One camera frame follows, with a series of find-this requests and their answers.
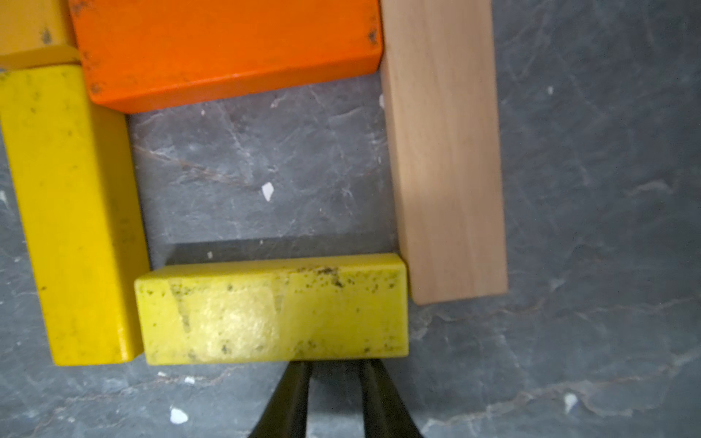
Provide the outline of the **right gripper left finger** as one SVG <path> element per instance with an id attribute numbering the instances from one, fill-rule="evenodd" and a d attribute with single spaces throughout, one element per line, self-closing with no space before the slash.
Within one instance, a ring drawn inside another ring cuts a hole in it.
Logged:
<path id="1" fill-rule="evenodd" d="M 305 438 L 313 363 L 291 361 L 249 438 Z"/>

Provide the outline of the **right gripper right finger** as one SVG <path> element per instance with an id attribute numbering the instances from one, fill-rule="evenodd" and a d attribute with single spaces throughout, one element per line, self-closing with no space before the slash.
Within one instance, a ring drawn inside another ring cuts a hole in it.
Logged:
<path id="1" fill-rule="evenodd" d="M 366 437 L 423 437 L 381 360 L 362 361 L 360 380 Z"/>

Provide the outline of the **yellow-green block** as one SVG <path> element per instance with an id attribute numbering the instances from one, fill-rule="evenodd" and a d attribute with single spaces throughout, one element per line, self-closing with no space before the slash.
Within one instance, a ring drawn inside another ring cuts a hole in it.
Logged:
<path id="1" fill-rule="evenodd" d="M 408 282 L 396 254 L 166 266 L 139 277 L 151 365 L 405 357 Z"/>

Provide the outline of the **yellow block top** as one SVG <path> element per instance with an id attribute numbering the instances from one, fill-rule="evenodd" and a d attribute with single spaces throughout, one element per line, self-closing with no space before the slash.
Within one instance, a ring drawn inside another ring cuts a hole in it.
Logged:
<path id="1" fill-rule="evenodd" d="M 54 363 L 133 360 L 150 262 L 125 116 L 62 65 L 4 73 L 1 125 Z"/>

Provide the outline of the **tan block top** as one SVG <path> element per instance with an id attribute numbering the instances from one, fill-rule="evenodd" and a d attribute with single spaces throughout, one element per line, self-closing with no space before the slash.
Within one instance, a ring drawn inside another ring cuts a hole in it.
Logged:
<path id="1" fill-rule="evenodd" d="M 507 292 L 489 1 L 385 1 L 381 66 L 400 251 L 415 303 Z"/>

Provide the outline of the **orange block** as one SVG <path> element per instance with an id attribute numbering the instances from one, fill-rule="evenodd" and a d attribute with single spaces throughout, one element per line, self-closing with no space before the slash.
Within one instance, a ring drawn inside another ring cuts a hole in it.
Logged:
<path id="1" fill-rule="evenodd" d="M 72 1 L 89 96 L 127 114 L 374 73 L 376 1 Z"/>

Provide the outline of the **orange-yellow block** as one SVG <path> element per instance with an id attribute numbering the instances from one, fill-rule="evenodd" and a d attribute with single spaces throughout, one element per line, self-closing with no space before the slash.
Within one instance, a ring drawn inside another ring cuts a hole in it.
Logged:
<path id="1" fill-rule="evenodd" d="M 1 69 L 79 64 L 64 0 L 1 0 Z"/>

